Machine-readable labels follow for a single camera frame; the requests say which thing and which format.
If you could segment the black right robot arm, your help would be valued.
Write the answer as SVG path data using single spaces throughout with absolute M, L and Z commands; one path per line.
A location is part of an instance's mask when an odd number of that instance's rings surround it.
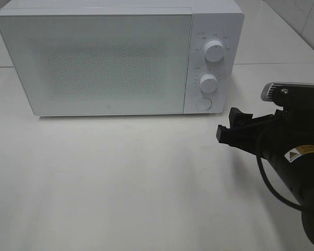
M 257 118 L 232 107 L 229 122 L 228 128 L 218 126 L 218 142 L 255 155 L 265 185 L 278 200 L 301 212 L 302 226 L 314 245 L 314 105 L 284 106 L 273 115 Z M 265 173 L 264 159 L 296 203 L 275 190 Z

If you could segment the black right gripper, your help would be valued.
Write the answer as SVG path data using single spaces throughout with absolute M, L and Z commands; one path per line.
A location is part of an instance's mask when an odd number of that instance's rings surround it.
M 251 151 L 251 134 L 248 129 L 236 128 L 247 124 L 252 113 L 244 113 L 236 107 L 229 112 L 230 129 L 218 125 L 219 143 L 245 152 Z M 303 108 L 285 107 L 278 110 L 275 120 L 266 125 L 255 141 L 258 162 L 266 159 L 276 162 L 314 162 L 314 105 Z

